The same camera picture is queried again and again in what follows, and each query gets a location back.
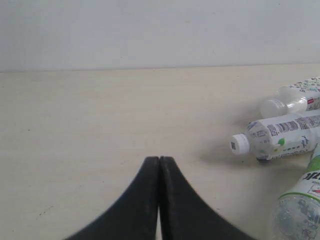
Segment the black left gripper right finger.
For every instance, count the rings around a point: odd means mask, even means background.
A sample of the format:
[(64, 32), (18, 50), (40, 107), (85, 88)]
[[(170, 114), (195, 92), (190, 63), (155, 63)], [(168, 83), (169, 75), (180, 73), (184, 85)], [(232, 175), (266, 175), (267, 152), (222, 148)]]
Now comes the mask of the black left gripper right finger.
[(159, 214), (164, 240), (252, 239), (207, 205), (169, 156), (160, 158)]

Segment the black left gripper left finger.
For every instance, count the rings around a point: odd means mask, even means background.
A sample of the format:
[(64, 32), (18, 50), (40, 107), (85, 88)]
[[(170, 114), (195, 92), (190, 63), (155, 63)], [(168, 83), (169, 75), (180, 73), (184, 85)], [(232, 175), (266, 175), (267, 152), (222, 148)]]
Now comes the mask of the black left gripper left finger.
[(123, 194), (69, 240), (154, 240), (158, 219), (160, 159), (146, 157)]

